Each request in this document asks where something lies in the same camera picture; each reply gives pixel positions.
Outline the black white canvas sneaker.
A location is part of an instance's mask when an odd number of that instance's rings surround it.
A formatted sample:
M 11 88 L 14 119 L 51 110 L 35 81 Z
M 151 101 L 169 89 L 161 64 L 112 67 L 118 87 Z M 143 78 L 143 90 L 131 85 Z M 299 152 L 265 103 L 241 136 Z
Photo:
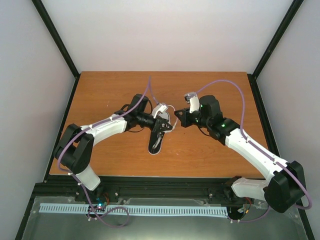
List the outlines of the black white canvas sneaker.
M 170 119 L 170 115 L 168 112 L 160 113 L 156 117 L 156 119 L 165 119 L 166 121 L 168 121 L 171 124 L 171 119 Z M 163 142 L 163 138 L 164 138 L 165 134 L 170 133 L 173 130 L 173 126 L 172 126 L 171 131 L 152 132 L 152 129 L 153 129 L 153 127 L 151 128 L 150 139 L 149 139 L 149 144 L 148 144 L 148 152 L 151 155 L 157 155 L 160 153 L 160 151 L 162 149 L 162 142 Z

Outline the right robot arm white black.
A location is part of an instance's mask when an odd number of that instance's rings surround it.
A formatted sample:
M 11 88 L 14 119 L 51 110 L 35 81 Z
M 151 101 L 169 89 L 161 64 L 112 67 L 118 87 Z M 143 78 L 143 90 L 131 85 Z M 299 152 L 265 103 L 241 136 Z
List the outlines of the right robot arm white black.
M 284 213 L 306 195 L 304 169 L 300 163 L 272 154 L 238 123 L 224 117 L 213 95 L 198 97 L 190 92 L 184 98 L 189 107 L 174 112 L 182 127 L 195 125 L 206 129 L 211 138 L 241 155 L 264 177 L 263 180 L 237 178 L 230 186 L 232 196 L 265 201 L 273 210 Z

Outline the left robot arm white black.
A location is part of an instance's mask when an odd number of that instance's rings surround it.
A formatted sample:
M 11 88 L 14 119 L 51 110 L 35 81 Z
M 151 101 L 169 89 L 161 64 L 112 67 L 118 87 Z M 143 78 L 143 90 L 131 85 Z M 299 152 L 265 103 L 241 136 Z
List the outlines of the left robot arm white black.
M 68 173 L 75 176 L 78 183 L 87 188 L 86 195 L 92 201 L 99 201 L 104 195 L 104 188 L 100 186 L 101 180 L 90 166 L 95 145 L 113 135 L 140 126 L 150 129 L 148 152 L 156 155 L 161 150 L 164 135 L 175 128 L 171 124 L 166 104 L 159 103 L 151 113 L 145 112 L 150 102 L 148 97 L 136 94 L 130 104 L 125 104 L 105 120 L 83 126 L 73 123 L 65 129 L 53 151 L 53 156 L 59 161 L 59 166 L 66 167 Z

